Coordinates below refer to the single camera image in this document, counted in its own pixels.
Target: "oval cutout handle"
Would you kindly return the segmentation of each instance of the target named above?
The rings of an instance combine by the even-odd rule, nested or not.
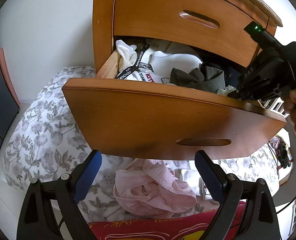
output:
[[[185,18],[187,20],[191,20],[197,23],[201,23],[203,25],[206,25],[210,28],[213,29],[219,29],[220,28],[220,24],[215,20],[212,19],[206,15],[200,14],[200,13],[196,13],[193,11],[189,11],[189,10],[183,10],[179,13],[179,15],[182,18]]]
[[[231,143],[230,139],[213,139],[213,138],[182,138],[176,141],[176,144],[186,146],[226,146]]]

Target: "gray cloth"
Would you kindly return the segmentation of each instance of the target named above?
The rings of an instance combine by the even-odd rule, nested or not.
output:
[[[219,88],[226,88],[223,70],[209,66],[202,67],[201,71],[195,68],[189,74],[173,68],[170,74],[170,83],[211,93],[216,93]]]

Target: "bed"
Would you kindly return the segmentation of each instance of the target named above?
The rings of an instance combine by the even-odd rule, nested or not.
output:
[[[92,67],[64,68],[40,91],[22,116],[5,152],[1,153],[9,186],[25,192],[33,178],[42,182],[56,180],[63,173],[71,173],[91,152],[61,90],[69,78],[75,77],[94,78],[95,70]],[[112,194],[116,171],[124,169],[131,161],[132,158],[103,155],[102,166],[87,197],[78,204],[86,222],[134,218],[121,208]],[[195,169],[193,161],[169,160],[167,163],[178,178],[181,169]],[[276,162],[266,144],[249,157],[214,160],[214,163],[242,180],[265,179],[272,195],[279,189]],[[191,210],[174,214],[174,217],[218,207],[218,202],[197,196],[197,204]]]

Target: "crumpled pink fabric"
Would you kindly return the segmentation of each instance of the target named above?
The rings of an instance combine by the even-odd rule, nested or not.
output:
[[[164,160],[135,159],[117,171],[113,195],[131,214],[154,219],[171,218],[197,202],[188,183],[176,178]]]

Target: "red fabric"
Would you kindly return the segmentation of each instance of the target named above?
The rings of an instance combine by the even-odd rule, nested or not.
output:
[[[245,203],[240,202],[225,240],[235,237]],[[90,223],[98,240],[196,240],[204,233],[217,210],[170,219],[133,219]]]

